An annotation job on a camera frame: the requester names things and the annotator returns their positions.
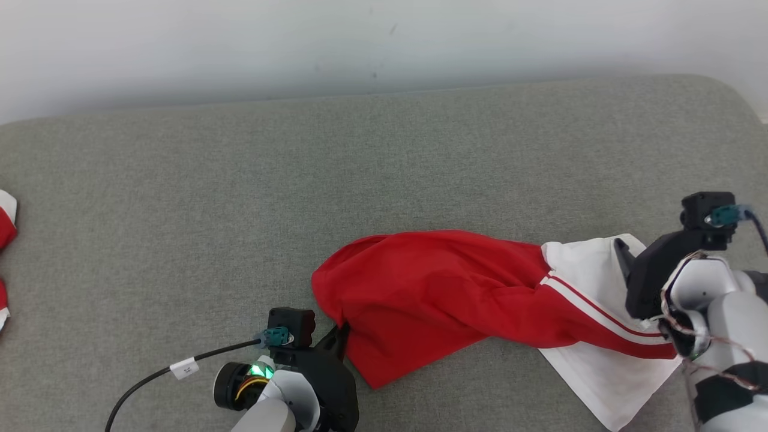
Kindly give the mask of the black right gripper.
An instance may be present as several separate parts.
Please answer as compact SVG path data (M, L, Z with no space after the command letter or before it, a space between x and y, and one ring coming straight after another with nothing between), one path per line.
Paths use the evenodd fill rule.
M626 312L637 320L661 314L661 288L678 263L699 250L725 251L729 230L680 230L656 239L638 256L620 238L613 240L614 252L626 284Z

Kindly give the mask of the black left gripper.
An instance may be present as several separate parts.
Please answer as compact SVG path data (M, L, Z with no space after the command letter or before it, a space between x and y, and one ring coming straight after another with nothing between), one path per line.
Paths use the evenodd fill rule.
M359 423L356 380L343 364L351 327L335 325L315 347L278 350L278 362L309 383L318 408L308 431L355 431Z

